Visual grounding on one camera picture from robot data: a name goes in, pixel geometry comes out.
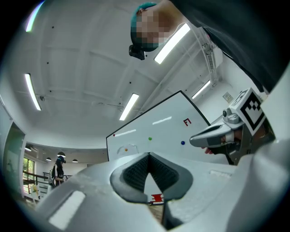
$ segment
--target whiteboard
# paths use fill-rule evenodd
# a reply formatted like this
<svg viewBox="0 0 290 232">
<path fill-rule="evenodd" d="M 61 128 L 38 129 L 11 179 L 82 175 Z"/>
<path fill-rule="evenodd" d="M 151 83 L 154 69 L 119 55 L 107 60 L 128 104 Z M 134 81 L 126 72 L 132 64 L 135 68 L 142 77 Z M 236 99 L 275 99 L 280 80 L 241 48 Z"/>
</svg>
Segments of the whiteboard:
<svg viewBox="0 0 290 232">
<path fill-rule="evenodd" d="M 162 152 L 184 159 L 201 160 L 205 156 L 204 150 L 193 147 L 189 138 L 209 125 L 191 100 L 178 91 L 109 135 L 106 138 L 108 159 L 116 160 L 143 152 Z"/>
</svg>

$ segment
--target ceiling beam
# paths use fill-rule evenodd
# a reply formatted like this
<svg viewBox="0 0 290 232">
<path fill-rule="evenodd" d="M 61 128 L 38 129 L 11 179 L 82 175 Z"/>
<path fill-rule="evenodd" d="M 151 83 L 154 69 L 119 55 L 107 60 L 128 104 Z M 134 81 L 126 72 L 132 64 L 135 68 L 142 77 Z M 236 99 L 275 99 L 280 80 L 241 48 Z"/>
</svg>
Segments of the ceiling beam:
<svg viewBox="0 0 290 232">
<path fill-rule="evenodd" d="M 87 71 L 90 67 L 90 41 L 92 39 L 92 34 L 96 31 L 96 29 L 102 28 L 104 25 L 109 12 L 111 9 L 111 3 L 103 3 L 100 4 L 91 18 L 90 23 L 86 27 L 83 33 L 82 43 L 79 49 L 76 69 L 75 69 L 75 98 L 76 100 L 80 100 L 83 96 L 83 92 L 86 85 L 87 79 Z M 81 104 L 76 104 L 77 112 L 81 113 Z"/>
<path fill-rule="evenodd" d="M 186 48 L 185 48 L 183 45 L 181 45 L 181 46 L 182 46 L 182 48 L 184 49 L 184 51 L 188 54 L 188 56 L 189 56 L 189 58 L 190 58 L 191 55 L 189 54 L 189 52 L 186 50 Z M 191 70 L 193 71 L 193 76 L 195 77 L 195 79 L 200 79 L 200 80 L 201 80 L 201 77 L 198 76 L 198 75 L 195 73 L 195 71 L 194 71 L 196 68 L 199 68 L 199 67 L 196 67 L 194 60 L 192 60 L 192 62 L 189 63 L 189 66 L 190 66 Z"/>
<path fill-rule="evenodd" d="M 58 91 L 58 92 L 75 92 L 74 88 L 65 88 L 65 87 L 58 87 L 58 86 L 49 86 L 49 90 L 51 91 Z"/>
<path fill-rule="evenodd" d="M 100 56 L 104 59 L 107 59 L 110 62 L 115 62 L 115 63 L 117 62 L 118 64 L 123 65 L 123 66 L 127 65 L 127 63 L 124 62 L 124 60 L 121 60 L 121 59 L 117 58 L 116 56 L 110 55 L 109 53 L 106 53 L 106 52 L 101 51 L 101 50 L 93 49 L 93 50 L 90 50 L 90 53 L 92 53 L 93 55 Z"/>
<path fill-rule="evenodd" d="M 118 101 L 120 99 L 125 88 L 128 86 L 129 81 L 133 78 L 135 72 L 135 63 L 136 58 L 130 57 L 129 63 L 119 79 L 119 83 L 114 94 L 115 101 Z"/>
<path fill-rule="evenodd" d="M 188 97 L 191 98 L 198 90 L 199 87 L 203 84 L 205 84 L 206 81 L 208 81 L 208 68 L 206 66 L 204 66 L 202 74 L 200 79 L 195 79 L 187 88 L 186 88 L 186 92 L 188 93 Z"/>
<path fill-rule="evenodd" d="M 148 73 L 144 74 L 140 70 L 136 70 L 136 73 L 140 74 L 141 76 L 145 77 L 146 79 L 148 79 L 156 84 L 159 84 L 159 81 L 157 81 L 153 76 L 149 75 Z"/>
<path fill-rule="evenodd" d="M 191 50 L 195 47 L 195 45 L 198 42 L 195 41 L 188 49 L 188 53 L 191 52 Z M 171 82 L 172 80 L 169 80 L 167 84 L 165 84 L 165 82 L 172 76 L 173 73 L 175 73 L 176 71 L 178 71 L 179 69 L 181 69 L 185 64 L 188 64 L 191 60 L 193 60 L 196 55 L 199 53 L 200 49 L 198 49 L 198 52 L 194 52 L 194 54 L 191 56 L 190 59 L 188 59 L 186 62 L 184 62 L 184 58 L 188 55 L 187 53 L 184 53 L 181 58 L 172 66 L 172 68 L 167 72 L 167 74 L 164 76 L 164 78 L 160 81 L 160 83 L 158 84 L 158 86 L 155 88 L 155 90 L 151 93 L 151 95 L 148 97 L 148 99 L 146 100 L 146 102 L 143 104 L 143 106 L 141 107 L 141 111 L 145 110 L 145 108 L 151 103 L 152 98 L 156 98 L 157 97 L 157 92 L 159 90 L 163 91 L 164 89 L 166 89 L 167 85 L 169 82 Z"/>
<path fill-rule="evenodd" d="M 87 94 L 87 95 L 90 95 L 90 96 L 95 96 L 95 97 L 98 97 L 98 98 L 101 98 L 101 99 L 104 99 L 104 100 L 107 100 L 107 101 L 111 101 L 112 100 L 110 97 L 104 96 L 104 95 L 102 95 L 100 93 L 96 93 L 96 92 L 84 91 L 83 93 Z"/>
<path fill-rule="evenodd" d="M 45 72 L 42 68 L 44 65 L 44 59 L 43 59 L 43 48 L 44 48 L 44 33 L 45 29 L 48 28 L 46 25 L 48 23 L 49 16 L 51 15 L 51 10 L 53 7 L 53 3 L 48 6 L 48 8 L 45 11 L 45 15 L 40 27 L 39 37 L 37 40 L 37 57 L 36 57 L 36 76 L 39 80 L 39 87 L 40 91 L 43 95 L 47 95 L 49 93 L 48 87 L 48 72 Z M 45 105 L 46 110 L 48 111 L 49 115 L 51 116 L 53 114 L 52 109 L 50 108 L 50 105 L 47 101 L 44 101 L 43 104 Z"/>
<path fill-rule="evenodd" d="M 188 24 L 188 26 L 190 27 L 191 31 L 193 32 L 193 34 L 194 34 L 195 38 L 197 39 L 198 44 L 199 44 L 199 46 L 200 46 L 200 48 L 201 48 L 201 50 L 203 52 L 204 60 L 205 60 L 205 62 L 207 64 L 207 67 L 208 67 L 208 73 L 211 73 L 210 68 L 209 68 L 208 59 L 207 59 L 207 56 L 206 56 L 206 54 L 204 52 L 203 46 L 202 46 L 198 36 L 196 35 L 195 31 L 194 31 L 194 28 L 196 28 L 196 27 L 193 24 L 190 24 L 190 23 Z M 201 30 L 198 30 L 198 33 L 199 33 L 200 37 L 202 37 Z M 212 78 L 211 75 L 210 75 L 210 80 L 211 80 L 212 83 L 215 83 L 215 78 Z"/>
</svg>

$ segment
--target fluorescent ceiling light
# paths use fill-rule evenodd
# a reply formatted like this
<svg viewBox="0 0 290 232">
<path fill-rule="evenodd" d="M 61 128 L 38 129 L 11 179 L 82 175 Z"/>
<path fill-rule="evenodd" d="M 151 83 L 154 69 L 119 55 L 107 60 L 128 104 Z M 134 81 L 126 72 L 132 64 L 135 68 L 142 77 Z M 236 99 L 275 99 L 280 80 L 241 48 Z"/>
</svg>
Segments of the fluorescent ceiling light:
<svg viewBox="0 0 290 232">
<path fill-rule="evenodd" d="M 26 80 L 26 84 L 27 84 L 30 96 L 31 96 L 31 98 L 33 100 L 33 103 L 34 103 L 36 109 L 38 111 L 40 111 L 41 108 L 40 108 L 40 105 L 39 105 L 39 103 L 38 103 L 38 101 L 36 99 L 35 92 L 34 92 L 34 89 L 33 89 L 33 86 L 32 86 L 32 82 L 31 82 L 31 78 L 30 78 L 30 74 L 29 73 L 25 74 L 25 80 Z"/>
<path fill-rule="evenodd" d="M 176 44 L 190 31 L 190 27 L 187 24 L 184 24 L 166 43 L 166 45 L 161 49 L 158 55 L 154 60 L 161 64 L 170 51 L 176 46 Z"/>
<path fill-rule="evenodd" d="M 33 26 L 33 22 L 35 20 L 35 17 L 41 7 L 41 5 L 44 3 L 44 1 L 42 3 L 40 3 L 33 11 L 32 13 L 30 14 L 29 16 L 29 20 L 28 20 L 28 24 L 27 24 L 27 27 L 26 27 L 26 32 L 29 32 L 31 31 L 32 29 L 32 26 Z"/>
<path fill-rule="evenodd" d="M 127 115 L 129 114 L 130 110 L 132 109 L 132 107 L 134 106 L 135 102 L 137 101 L 139 95 L 133 93 L 127 106 L 125 107 L 125 110 L 123 111 L 120 120 L 124 121 L 125 118 L 127 117 Z"/>
<path fill-rule="evenodd" d="M 201 89 L 200 90 L 198 90 L 198 92 L 196 93 L 196 94 L 194 94 L 193 96 L 192 96 L 192 99 L 194 99 L 194 98 L 196 98 L 196 96 L 198 95 L 198 94 L 200 94 L 208 85 L 210 84 L 210 80 L 204 85 L 204 86 L 202 86 L 201 87 Z"/>
<path fill-rule="evenodd" d="M 166 121 L 166 120 L 170 120 L 172 117 L 168 117 L 168 118 L 164 118 L 162 120 L 159 120 L 159 121 L 156 121 L 156 122 L 153 122 L 152 125 L 155 125 L 155 124 L 158 124 L 158 123 L 161 123 L 163 121 Z"/>
<path fill-rule="evenodd" d="M 130 131 L 127 131 L 127 132 L 124 132 L 124 133 L 121 133 L 121 134 L 117 134 L 117 135 L 115 135 L 115 137 L 118 137 L 118 136 L 121 136 L 121 135 L 126 135 L 126 134 L 132 133 L 134 131 L 136 131 L 136 130 L 130 130 Z"/>
</svg>

